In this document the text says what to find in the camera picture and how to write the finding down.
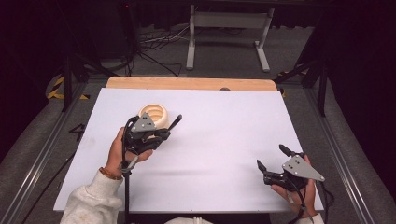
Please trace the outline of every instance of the hand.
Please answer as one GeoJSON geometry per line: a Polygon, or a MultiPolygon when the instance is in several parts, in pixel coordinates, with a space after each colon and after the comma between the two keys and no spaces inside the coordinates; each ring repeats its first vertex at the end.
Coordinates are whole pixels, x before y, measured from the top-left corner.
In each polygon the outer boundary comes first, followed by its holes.
{"type": "MultiPolygon", "coordinates": [[[[121,176],[122,173],[119,169],[120,163],[122,162],[122,135],[124,132],[124,128],[120,128],[117,137],[114,139],[111,144],[110,151],[108,152],[108,159],[105,168],[114,176],[121,176]]],[[[139,155],[139,159],[137,162],[146,161],[149,156],[151,156],[152,150],[147,150],[139,155]]],[[[136,155],[130,151],[127,151],[125,154],[125,160],[131,161],[136,157],[136,155]]]]}
{"type": "MultiPolygon", "coordinates": [[[[309,161],[308,156],[304,156],[305,161],[308,164],[311,164],[309,161]]],[[[291,198],[294,200],[294,204],[292,204],[289,200],[288,194],[286,190],[278,185],[272,185],[271,189],[273,189],[276,193],[278,193],[282,198],[284,198],[288,203],[291,208],[291,210],[295,213],[298,214],[301,208],[301,199],[298,195],[297,192],[290,192],[291,198]]],[[[314,203],[315,203],[315,181],[313,179],[308,180],[308,184],[305,186],[305,189],[301,189],[300,192],[305,197],[304,202],[306,206],[306,212],[303,213],[302,217],[313,217],[318,214],[318,212],[315,210],[314,203]]]]}

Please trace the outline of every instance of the white paper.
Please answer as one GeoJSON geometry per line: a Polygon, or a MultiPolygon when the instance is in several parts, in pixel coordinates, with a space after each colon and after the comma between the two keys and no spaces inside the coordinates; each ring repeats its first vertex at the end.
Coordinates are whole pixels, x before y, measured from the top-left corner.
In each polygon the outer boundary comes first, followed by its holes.
{"type": "MultiPolygon", "coordinates": [[[[91,183],[120,127],[150,104],[163,105],[170,122],[178,114],[183,119],[149,160],[132,170],[130,211],[290,210],[264,185],[256,162],[283,173],[289,158],[279,144],[302,151],[279,92],[131,89],[101,90],[54,210],[64,210],[71,191],[91,183]]],[[[119,195],[124,197],[123,184],[119,195]]],[[[323,209],[318,194],[315,207],[323,209]]]]}

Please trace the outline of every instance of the metal stand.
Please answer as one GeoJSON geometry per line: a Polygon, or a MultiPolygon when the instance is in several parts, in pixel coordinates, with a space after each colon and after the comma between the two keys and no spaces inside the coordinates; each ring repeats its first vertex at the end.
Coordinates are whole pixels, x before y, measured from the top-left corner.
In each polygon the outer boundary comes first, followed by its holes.
{"type": "Polygon", "coordinates": [[[233,27],[262,29],[262,39],[255,41],[257,54],[263,72],[269,72],[270,67],[264,54],[263,46],[273,18],[274,9],[269,9],[268,13],[225,13],[225,12],[200,12],[195,11],[191,5],[190,12],[190,43],[187,53],[187,70],[194,68],[195,54],[195,27],[233,27]]]}

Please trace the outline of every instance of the cable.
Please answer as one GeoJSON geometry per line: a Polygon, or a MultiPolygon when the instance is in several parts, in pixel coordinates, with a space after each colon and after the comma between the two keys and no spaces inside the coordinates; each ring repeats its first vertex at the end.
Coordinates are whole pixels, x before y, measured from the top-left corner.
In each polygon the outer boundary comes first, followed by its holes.
{"type": "Polygon", "coordinates": [[[304,196],[303,196],[303,194],[298,190],[298,188],[294,185],[294,183],[291,180],[289,180],[288,178],[286,180],[289,181],[290,184],[296,189],[296,192],[297,192],[298,196],[300,197],[300,201],[301,201],[301,207],[300,207],[300,211],[299,211],[297,217],[289,222],[289,224],[293,224],[298,219],[300,219],[303,216],[303,214],[304,214],[304,209],[303,208],[306,208],[306,206],[305,206],[306,188],[304,187],[304,196]]]}
{"type": "Polygon", "coordinates": [[[334,195],[329,192],[325,187],[323,182],[319,182],[323,193],[324,193],[324,223],[327,223],[328,217],[329,217],[329,208],[334,204],[335,197],[334,195]]]}
{"type": "Polygon", "coordinates": [[[73,154],[66,160],[66,162],[61,166],[61,168],[59,168],[59,170],[56,172],[55,176],[49,181],[49,183],[47,184],[46,187],[44,187],[44,189],[41,191],[40,195],[38,195],[38,198],[35,200],[35,203],[33,203],[32,207],[30,208],[29,212],[26,214],[26,216],[24,217],[22,224],[26,222],[27,218],[30,216],[30,214],[32,213],[33,209],[35,208],[35,206],[37,205],[38,201],[40,201],[41,197],[44,195],[44,193],[47,191],[47,189],[50,187],[50,184],[52,184],[52,182],[55,180],[55,178],[58,176],[58,174],[62,171],[62,169],[67,165],[67,163],[69,163],[73,157],[76,155],[76,151],[73,152],[73,154]]]}
{"type": "Polygon", "coordinates": [[[168,71],[171,72],[173,75],[175,75],[175,77],[178,77],[179,74],[180,74],[181,67],[182,67],[181,63],[159,63],[157,60],[151,58],[150,56],[148,56],[147,54],[145,54],[145,53],[143,53],[143,52],[138,52],[137,54],[138,54],[142,59],[144,59],[144,60],[146,60],[146,61],[148,61],[148,62],[156,63],[156,64],[158,64],[158,65],[164,67],[166,70],[168,70],[168,71]],[[178,73],[175,73],[175,72],[172,71],[170,68],[166,67],[166,65],[179,65],[178,73]]]}

